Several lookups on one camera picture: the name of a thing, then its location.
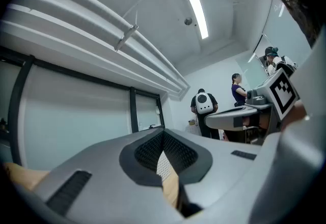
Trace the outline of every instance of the cap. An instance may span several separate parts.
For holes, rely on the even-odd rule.
[[[277,51],[279,49],[277,47],[268,47],[265,49],[265,56],[271,55],[273,57],[278,57]]]

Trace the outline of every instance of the man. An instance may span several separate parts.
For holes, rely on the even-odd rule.
[[[198,90],[198,94],[199,93],[205,93],[205,90],[201,88],[200,90]],[[202,136],[203,137],[208,137],[208,138],[212,137],[213,139],[220,139],[219,131],[217,129],[209,128],[207,125],[205,125],[205,122],[204,122],[205,116],[216,112],[218,110],[218,107],[219,107],[216,99],[211,94],[208,94],[208,96],[209,96],[210,100],[212,101],[212,104],[213,104],[213,107],[214,107],[212,112],[205,113],[205,114],[197,113],[197,110],[196,110],[196,96],[194,96],[193,99],[192,99],[191,109],[192,109],[192,112],[194,114],[196,114],[197,117],[198,117],[198,124],[199,124],[200,131],[202,133]]]

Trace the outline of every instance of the white backpack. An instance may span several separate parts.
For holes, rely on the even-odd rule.
[[[206,93],[198,93],[196,95],[196,110],[200,115],[212,112],[214,109],[210,97]]]

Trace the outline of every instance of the gray plastic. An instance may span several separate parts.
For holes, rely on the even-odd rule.
[[[53,171],[36,187],[47,201],[76,170],[92,174],[66,217],[77,223],[176,223],[183,216],[164,197],[161,187],[137,185],[121,169],[119,154],[125,145],[155,130],[147,130],[92,145]],[[208,207],[221,198],[254,161],[232,155],[234,150],[258,154],[261,147],[203,138],[173,130],[176,134],[208,149],[213,164],[196,184],[185,185],[189,200]]]
[[[267,98],[263,95],[258,96],[257,91],[255,89],[249,90],[247,92],[247,104],[251,105],[264,105],[267,104]]]
[[[210,114],[205,117],[205,124],[213,129],[243,131],[242,118],[256,113],[258,113],[256,108],[243,105],[231,110]],[[240,119],[240,125],[235,124],[237,119]]]
[[[282,134],[277,160],[252,209],[250,223],[266,219],[277,223],[307,192],[326,159],[325,122],[326,116],[312,117],[292,124]]]

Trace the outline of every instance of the ceiling light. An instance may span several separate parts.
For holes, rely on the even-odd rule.
[[[207,30],[206,20],[205,20],[205,16],[200,0],[189,0],[189,1],[194,10],[197,23],[199,26],[200,34],[202,35],[202,39],[205,39],[208,37],[208,30]]]
[[[283,14],[283,11],[284,11],[284,7],[285,7],[285,5],[284,5],[284,3],[282,3],[282,7],[281,7],[281,11],[280,11],[279,17],[281,17],[281,16],[282,16],[282,14]]]

